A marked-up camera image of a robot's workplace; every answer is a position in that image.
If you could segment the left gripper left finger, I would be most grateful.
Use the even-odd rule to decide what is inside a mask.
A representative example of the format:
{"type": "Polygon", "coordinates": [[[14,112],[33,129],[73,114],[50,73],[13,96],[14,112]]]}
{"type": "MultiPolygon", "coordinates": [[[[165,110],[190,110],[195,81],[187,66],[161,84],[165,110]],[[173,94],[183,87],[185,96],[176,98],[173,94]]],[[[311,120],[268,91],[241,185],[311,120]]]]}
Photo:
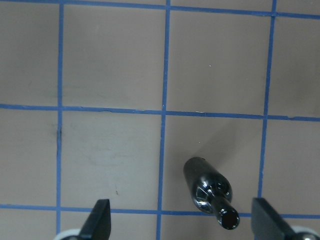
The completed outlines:
{"type": "Polygon", "coordinates": [[[99,199],[84,222],[80,240],[108,240],[111,235],[111,208],[109,199],[99,199]]]}

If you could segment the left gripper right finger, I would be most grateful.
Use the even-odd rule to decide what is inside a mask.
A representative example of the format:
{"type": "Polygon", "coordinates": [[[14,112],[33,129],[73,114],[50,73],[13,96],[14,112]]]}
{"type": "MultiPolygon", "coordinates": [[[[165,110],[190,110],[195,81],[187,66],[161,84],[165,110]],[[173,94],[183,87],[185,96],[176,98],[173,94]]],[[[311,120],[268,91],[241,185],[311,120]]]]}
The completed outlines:
{"type": "Polygon", "coordinates": [[[295,235],[265,198],[252,199],[251,229],[256,240],[291,240],[295,235]]]}

